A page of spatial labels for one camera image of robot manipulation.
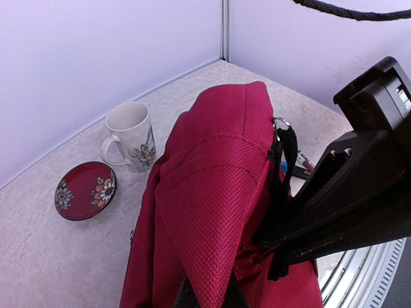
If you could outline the red marker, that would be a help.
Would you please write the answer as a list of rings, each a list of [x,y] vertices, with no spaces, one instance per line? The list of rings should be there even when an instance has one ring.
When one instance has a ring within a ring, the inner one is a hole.
[[[304,166],[308,171],[313,171],[315,169],[315,165],[313,162],[307,157],[305,153],[301,150],[297,152],[297,161]]]

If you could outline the blue black highlighter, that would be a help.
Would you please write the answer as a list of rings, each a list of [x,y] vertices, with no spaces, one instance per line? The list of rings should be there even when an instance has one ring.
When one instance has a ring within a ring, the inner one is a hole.
[[[281,169],[284,173],[287,173],[288,171],[288,164],[285,161],[281,162]],[[309,178],[309,176],[311,175],[311,171],[303,168],[303,167],[299,167],[299,166],[295,166],[292,176],[296,177],[296,178],[300,178],[302,180],[307,180]]]

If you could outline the red backpack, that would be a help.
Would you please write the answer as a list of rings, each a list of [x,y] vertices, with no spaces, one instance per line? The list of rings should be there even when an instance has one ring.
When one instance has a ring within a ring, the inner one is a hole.
[[[267,278],[252,238],[269,206],[273,108],[263,82],[203,91],[179,116],[143,194],[122,307],[322,307],[313,261]]]

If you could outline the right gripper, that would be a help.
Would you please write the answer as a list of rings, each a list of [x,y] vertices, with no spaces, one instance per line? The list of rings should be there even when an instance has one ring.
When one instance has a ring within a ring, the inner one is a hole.
[[[334,98],[352,130],[331,142],[290,201],[273,193],[264,250],[308,260],[410,235],[410,78],[385,57]]]

